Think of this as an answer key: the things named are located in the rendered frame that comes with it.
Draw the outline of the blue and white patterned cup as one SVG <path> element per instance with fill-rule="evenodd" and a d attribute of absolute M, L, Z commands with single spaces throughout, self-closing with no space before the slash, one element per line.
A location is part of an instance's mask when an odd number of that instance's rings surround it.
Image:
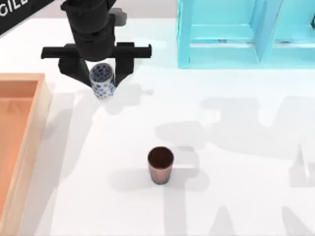
<path fill-rule="evenodd" d="M 94 95 L 99 100 L 107 100 L 114 95 L 115 77 L 112 66 L 108 63 L 98 63 L 90 70 L 89 79 Z"/>

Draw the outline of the shallow salmon-coloured box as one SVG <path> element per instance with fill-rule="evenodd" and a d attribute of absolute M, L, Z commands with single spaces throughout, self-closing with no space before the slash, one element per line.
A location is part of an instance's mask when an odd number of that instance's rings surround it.
<path fill-rule="evenodd" d="M 51 97 L 43 73 L 0 73 L 0 236 L 19 236 Z"/>

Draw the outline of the light blue rack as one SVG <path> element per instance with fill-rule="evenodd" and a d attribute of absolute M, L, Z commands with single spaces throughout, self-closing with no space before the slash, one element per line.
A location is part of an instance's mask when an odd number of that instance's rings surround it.
<path fill-rule="evenodd" d="M 177 65 L 315 69 L 315 0 L 177 0 Z"/>

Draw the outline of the brown ribbed cup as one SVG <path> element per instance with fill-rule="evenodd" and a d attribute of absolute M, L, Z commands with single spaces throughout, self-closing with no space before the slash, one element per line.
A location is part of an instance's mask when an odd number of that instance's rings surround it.
<path fill-rule="evenodd" d="M 164 185 L 169 182 L 174 159 L 173 152 L 167 147 L 158 146 L 149 151 L 147 161 L 153 183 Z"/>

